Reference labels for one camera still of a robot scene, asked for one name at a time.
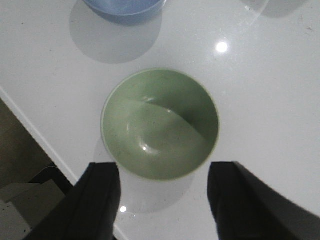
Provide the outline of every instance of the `bowl rim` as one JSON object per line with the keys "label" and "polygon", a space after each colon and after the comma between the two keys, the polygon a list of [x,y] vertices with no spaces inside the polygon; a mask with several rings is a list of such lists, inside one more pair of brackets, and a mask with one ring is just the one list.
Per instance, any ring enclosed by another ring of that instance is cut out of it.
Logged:
{"label": "bowl rim", "polygon": [[145,12],[148,12],[150,11],[151,9],[157,7],[158,5],[160,4],[163,4],[163,6],[166,4],[167,0],[158,0],[154,5],[142,10],[142,11],[137,11],[135,13],[130,13],[130,14],[114,14],[114,13],[110,13],[110,12],[107,12],[107,11],[103,11],[101,10],[100,8],[94,6],[90,0],[83,0],[90,8],[93,8],[94,10],[100,12],[100,13],[103,13],[103,14],[107,14],[107,15],[110,15],[110,16],[115,16],[115,17],[130,17],[130,16],[134,16],[134,15],[138,15],[138,14],[143,14]]}
{"label": "bowl rim", "polygon": [[[125,83],[127,82],[129,79],[137,76],[137,75],[140,75],[140,74],[143,74],[143,73],[146,73],[146,72],[152,72],[152,71],[171,71],[171,72],[175,72],[175,73],[179,73],[179,74],[182,74],[184,76],[187,76],[188,78],[192,79],[193,81],[195,81],[200,87],[202,87],[202,89],[208,94],[208,96],[210,97],[212,103],[213,103],[213,106],[214,106],[214,109],[216,111],[216,116],[217,116],[217,134],[216,134],[216,139],[215,139],[215,142],[212,146],[212,149],[211,149],[211,152],[208,154],[208,156],[206,157],[206,159],[201,163],[199,164],[199,166],[197,166],[196,168],[194,168],[192,171],[190,172],[187,172],[183,175],[180,175],[180,176],[176,176],[176,177],[173,177],[173,178],[165,178],[165,179],[158,179],[158,178],[148,178],[148,177],[145,177],[145,176],[141,176],[141,175],[138,175],[137,173],[135,172],[132,172],[130,170],[128,170],[124,165],[122,165],[118,160],[117,158],[112,154],[112,152],[110,151],[109,149],[109,145],[107,144],[107,140],[106,140],[106,136],[104,135],[104,127],[103,127],[103,123],[104,123],[104,116],[105,116],[105,113],[106,113],[106,110],[107,110],[107,106],[108,106],[108,103],[110,101],[110,99],[112,98],[113,94]],[[138,177],[139,179],[142,179],[142,180],[149,180],[149,181],[154,181],[154,182],[168,182],[168,181],[174,181],[174,180],[177,180],[177,179],[181,179],[181,178],[184,178],[186,176],[189,176],[193,173],[195,173],[198,169],[200,169],[212,156],[213,152],[215,151],[216,147],[217,147],[217,143],[219,141],[219,138],[220,138],[220,117],[219,117],[219,111],[218,111],[218,108],[217,108],[217,105],[212,97],[212,95],[207,91],[207,89],[200,83],[198,82],[197,80],[195,80],[194,77],[182,72],[182,71],[179,71],[179,70],[175,70],[173,68],[170,68],[170,67],[152,67],[152,68],[147,68],[147,69],[144,69],[144,70],[140,70],[140,71],[137,71],[137,72],[134,72],[133,74],[127,76],[126,78],[124,78],[112,91],[111,93],[109,94],[109,96],[107,97],[107,99],[105,100],[104,102],[104,105],[103,105],[103,109],[102,109],[102,112],[101,112],[101,117],[100,117],[100,132],[101,132],[101,136],[102,136],[102,141],[103,141],[103,145],[105,147],[105,149],[107,150],[107,153],[111,156],[111,158],[114,160],[114,162],[120,166],[122,169],[124,169],[127,173],[135,176],[135,177]]]}

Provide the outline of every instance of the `blue bowl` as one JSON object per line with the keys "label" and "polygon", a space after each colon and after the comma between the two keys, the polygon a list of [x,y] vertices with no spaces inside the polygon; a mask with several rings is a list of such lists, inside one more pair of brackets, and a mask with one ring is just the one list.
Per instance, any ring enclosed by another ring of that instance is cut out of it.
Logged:
{"label": "blue bowl", "polygon": [[141,22],[156,15],[167,0],[83,0],[98,15],[114,22]]}

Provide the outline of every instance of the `table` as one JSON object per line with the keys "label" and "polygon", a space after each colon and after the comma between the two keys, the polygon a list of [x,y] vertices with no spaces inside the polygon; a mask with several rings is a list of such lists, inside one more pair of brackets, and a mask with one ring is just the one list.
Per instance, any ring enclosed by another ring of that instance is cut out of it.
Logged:
{"label": "table", "polygon": [[0,2],[0,97],[75,184],[112,162],[105,100],[127,76],[169,67],[216,104],[216,147],[195,173],[146,181],[120,169],[118,240],[218,239],[210,162],[238,161],[320,216],[320,1],[168,0],[152,20],[108,22],[81,0]]}

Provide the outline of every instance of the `dark floor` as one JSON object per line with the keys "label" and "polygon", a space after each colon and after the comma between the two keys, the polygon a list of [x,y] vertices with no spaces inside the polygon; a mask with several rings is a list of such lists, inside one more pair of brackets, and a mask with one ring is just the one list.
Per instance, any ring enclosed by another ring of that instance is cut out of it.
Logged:
{"label": "dark floor", "polygon": [[52,161],[0,99],[0,189],[27,183]]}

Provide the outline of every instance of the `green bowl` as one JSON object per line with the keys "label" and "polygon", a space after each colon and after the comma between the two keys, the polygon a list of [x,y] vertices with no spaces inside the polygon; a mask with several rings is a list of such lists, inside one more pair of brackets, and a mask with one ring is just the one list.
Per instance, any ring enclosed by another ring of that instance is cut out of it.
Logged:
{"label": "green bowl", "polygon": [[203,164],[219,132],[215,105],[191,77],[153,68],[125,79],[103,108],[104,144],[140,177],[172,180]]}

